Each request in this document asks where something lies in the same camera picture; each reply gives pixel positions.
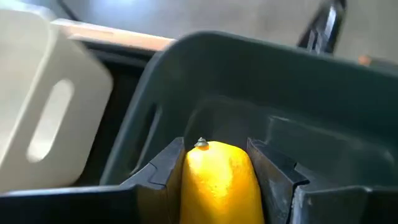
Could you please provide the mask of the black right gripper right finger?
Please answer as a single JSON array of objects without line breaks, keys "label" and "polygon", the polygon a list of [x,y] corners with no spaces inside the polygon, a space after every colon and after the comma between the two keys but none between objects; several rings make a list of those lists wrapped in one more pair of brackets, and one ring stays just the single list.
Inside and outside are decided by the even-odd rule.
[{"label": "black right gripper right finger", "polygon": [[247,153],[267,224],[398,224],[398,186],[338,185],[257,139]]}]

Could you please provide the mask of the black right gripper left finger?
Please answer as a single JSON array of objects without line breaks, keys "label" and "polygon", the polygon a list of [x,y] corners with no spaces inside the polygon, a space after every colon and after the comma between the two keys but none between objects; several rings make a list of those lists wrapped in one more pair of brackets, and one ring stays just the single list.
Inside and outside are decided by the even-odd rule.
[{"label": "black right gripper left finger", "polygon": [[0,224],[178,224],[184,139],[120,185],[0,195]]}]

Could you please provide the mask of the yellow lemon with stem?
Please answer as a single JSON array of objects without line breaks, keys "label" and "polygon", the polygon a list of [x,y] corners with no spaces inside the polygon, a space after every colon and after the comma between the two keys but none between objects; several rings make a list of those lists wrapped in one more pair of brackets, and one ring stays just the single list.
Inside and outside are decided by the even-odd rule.
[{"label": "yellow lemon with stem", "polygon": [[265,224],[248,154],[200,138],[183,162],[180,224]]}]

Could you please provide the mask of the dark teal plastic basket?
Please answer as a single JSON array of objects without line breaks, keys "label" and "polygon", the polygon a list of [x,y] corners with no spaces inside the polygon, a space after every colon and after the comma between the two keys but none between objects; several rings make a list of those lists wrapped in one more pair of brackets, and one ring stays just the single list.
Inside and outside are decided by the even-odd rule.
[{"label": "dark teal plastic basket", "polygon": [[156,53],[100,182],[119,184],[177,137],[264,141],[330,182],[398,186],[398,72],[222,32]]}]

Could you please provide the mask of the white plastic basket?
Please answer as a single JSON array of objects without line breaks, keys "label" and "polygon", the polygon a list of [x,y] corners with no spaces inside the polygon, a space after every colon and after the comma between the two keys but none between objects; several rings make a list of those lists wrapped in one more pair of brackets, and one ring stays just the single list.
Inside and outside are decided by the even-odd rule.
[{"label": "white plastic basket", "polygon": [[42,7],[0,6],[0,193],[74,183],[113,89],[51,20]]}]

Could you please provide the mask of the black metal post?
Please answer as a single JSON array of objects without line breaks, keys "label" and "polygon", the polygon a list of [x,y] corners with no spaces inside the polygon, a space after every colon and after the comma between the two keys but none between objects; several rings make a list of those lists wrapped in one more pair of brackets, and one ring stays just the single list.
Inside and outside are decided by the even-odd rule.
[{"label": "black metal post", "polygon": [[346,0],[322,0],[297,47],[315,54],[333,54],[346,15]]}]

